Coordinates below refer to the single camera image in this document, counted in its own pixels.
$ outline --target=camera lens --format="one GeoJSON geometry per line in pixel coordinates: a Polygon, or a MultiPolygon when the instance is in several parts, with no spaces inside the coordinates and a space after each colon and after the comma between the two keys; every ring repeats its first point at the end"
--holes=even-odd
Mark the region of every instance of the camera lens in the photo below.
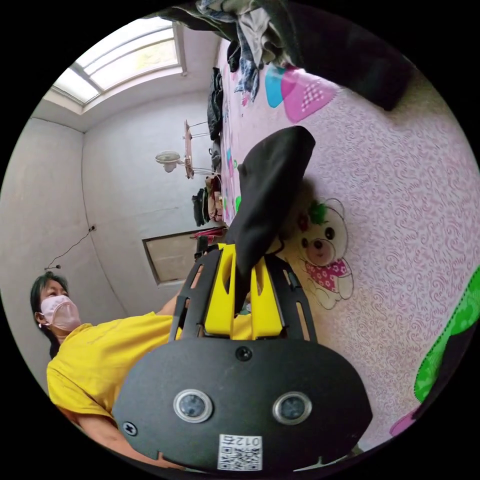
{"type": "Polygon", "coordinates": [[[198,424],[208,420],[213,412],[209,396],[199,390],[183,390],[173,401],[173,410],[186,422],[198,424]]]}
{"type": "Polygon", "coordinates": [[[284,425],[298,425],[312,412],[312,402],[299,391],[291,391],[280,396],[273,404],[273,416],[284,425]]]}
{"type": "Polygon", "coordinates": [[[205,411],[205,402],[198,395],[186,395],[181,398],[178,407],[184,415],[195,419],[205,411]]]}

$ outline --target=yellow t-shirt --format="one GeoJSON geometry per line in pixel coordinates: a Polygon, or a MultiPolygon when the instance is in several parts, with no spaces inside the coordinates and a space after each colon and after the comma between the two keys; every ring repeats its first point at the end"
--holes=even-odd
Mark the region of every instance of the yellow t-shirt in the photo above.
{"type": "MultiPolygon", "coordinates": [[[[171,316],[153,312],[79,326],[46,368],[50,400],[66,412],[113,419],[112,408],[128,372],[145,354],[167,343],[171,326],[171,316]]],[[[251,337],[251,316],[239,315],[233,339],[251,337]]]]}

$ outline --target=blue heart pattern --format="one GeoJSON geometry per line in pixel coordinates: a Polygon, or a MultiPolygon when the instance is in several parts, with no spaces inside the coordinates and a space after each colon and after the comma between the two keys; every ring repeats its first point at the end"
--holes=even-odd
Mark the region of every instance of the blue heart pattern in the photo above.
{"type": "Polygon", "coordinates": [[[273,109],[277,108],[283,101],[282,97],[282,77],[286,69],[279,68],[270,64],[265,75],[265,91],[268,105],[273,109]]]}

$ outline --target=pink face mask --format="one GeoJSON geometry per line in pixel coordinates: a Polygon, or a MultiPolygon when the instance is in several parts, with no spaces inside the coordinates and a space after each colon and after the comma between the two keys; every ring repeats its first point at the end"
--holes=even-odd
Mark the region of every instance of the pink face mask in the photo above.
{"type": "Polygon", "coordinates": [[[73,332],[82,324],[77,306],[65,295],[46,298],[40,308],[47,325],[65,332],[73,332]]]}

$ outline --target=qr code sticker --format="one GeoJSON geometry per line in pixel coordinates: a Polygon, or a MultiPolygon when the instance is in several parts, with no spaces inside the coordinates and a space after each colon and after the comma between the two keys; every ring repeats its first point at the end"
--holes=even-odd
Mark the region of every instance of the qr code sticker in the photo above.
{"type": "Polygon", "coordinates": [[[262,469],[262,437],[220,435],[218,470],[252,472],[262,469]]]}

